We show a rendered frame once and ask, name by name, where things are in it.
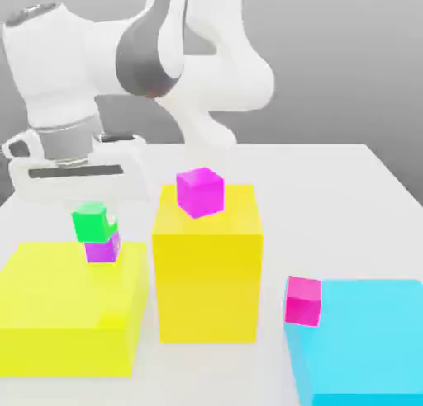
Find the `small green cube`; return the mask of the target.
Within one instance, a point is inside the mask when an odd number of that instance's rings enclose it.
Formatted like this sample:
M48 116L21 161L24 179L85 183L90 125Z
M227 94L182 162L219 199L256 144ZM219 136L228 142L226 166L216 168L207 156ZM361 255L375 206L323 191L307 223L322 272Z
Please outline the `small green cube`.
M101 201L87 201L71 213L79 242L105 243L118 230L117 220L110 223L107 207Z

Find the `large golden yellow box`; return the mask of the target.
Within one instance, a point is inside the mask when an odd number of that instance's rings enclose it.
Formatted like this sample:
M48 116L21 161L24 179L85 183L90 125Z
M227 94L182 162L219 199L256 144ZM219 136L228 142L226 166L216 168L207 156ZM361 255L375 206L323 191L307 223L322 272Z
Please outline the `large golden yellow box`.
M253 186L226 186L225 209L198 219L164 186L152 232L161 342L255 342L263 240Z

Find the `small pink cube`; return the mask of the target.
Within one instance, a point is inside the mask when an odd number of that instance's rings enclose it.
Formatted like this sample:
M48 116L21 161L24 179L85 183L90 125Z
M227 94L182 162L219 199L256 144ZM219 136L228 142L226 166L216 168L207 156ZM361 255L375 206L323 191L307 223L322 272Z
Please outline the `small pink cube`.
M322 282L290 276L285 296L285 322L317 327L321 316Z

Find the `small purple cube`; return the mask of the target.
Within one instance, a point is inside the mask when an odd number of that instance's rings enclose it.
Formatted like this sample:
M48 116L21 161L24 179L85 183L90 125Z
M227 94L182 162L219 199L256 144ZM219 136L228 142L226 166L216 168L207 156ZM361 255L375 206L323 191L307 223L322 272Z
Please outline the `small purple cube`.
M121 238L116 231L106 242L85 242L86 259L88 263L116 262L121 249Z

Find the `large lime yellow box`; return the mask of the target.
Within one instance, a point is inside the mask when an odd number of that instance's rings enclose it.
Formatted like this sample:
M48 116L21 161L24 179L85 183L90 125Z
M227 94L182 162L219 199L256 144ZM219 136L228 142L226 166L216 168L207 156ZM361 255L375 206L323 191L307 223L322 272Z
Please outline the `large lime yellow box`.
M0 377L131 376L148 294L144 243L89 264L78 242L22 242L0 269Z

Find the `large cyan box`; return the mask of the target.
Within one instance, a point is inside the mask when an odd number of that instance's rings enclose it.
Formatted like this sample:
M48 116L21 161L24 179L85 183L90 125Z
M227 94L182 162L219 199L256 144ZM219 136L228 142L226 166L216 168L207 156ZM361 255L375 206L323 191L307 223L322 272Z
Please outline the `large cyan box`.
M284 325L300 406L423 406L423 283L325 280L320 323Z

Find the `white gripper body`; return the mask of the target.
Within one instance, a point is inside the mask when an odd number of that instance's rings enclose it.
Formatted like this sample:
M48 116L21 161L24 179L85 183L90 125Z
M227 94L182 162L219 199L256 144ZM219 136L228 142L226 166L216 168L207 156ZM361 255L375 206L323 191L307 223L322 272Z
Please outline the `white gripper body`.
M146 144L95 144L86 163L56 167L33 157L14 158L9 173L15 193L37 202L146 201L151 185L143 159Z

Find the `small magenta cube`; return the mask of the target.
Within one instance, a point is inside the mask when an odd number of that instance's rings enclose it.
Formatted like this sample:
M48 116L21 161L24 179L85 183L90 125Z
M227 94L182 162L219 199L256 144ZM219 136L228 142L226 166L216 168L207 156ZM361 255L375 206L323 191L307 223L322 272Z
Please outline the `small magenta cube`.
M224 210L224 179L210 168L197 168L176 176L177 202L191 218Z

